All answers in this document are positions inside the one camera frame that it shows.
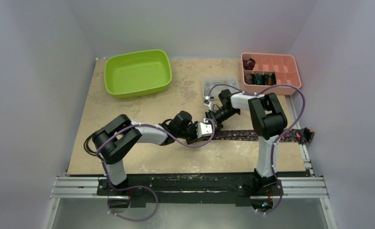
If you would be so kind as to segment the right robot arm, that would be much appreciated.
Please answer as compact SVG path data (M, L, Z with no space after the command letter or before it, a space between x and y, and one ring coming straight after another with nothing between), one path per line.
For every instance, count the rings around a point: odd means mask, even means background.
M205 112L205 117L212 119L219 129L223 127L222 122L235 114L240 114L241 110L250 112L253 130L259 139L259 154L252 189L258 194L264 194L277 183L274 164L281 134L287 127L287 118L277 95L231 93L226 89L219 93L219 100L222 106L216 111L212 109L209 97L204 101L204 105L210 108Z

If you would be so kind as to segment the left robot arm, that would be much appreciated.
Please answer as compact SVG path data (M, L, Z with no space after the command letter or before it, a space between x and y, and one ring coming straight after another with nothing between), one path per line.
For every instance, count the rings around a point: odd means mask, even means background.
M91 140L109 181L109 190L115 195L122 195L127 190L123 159L136 144L167 146L178 142L195 148L195 142L203 140L208 143L214 132L214 122L211 119L194 122L186 111L180 111L173 119L167 119L157 125L135 122L127 115L121 114L94 132Z

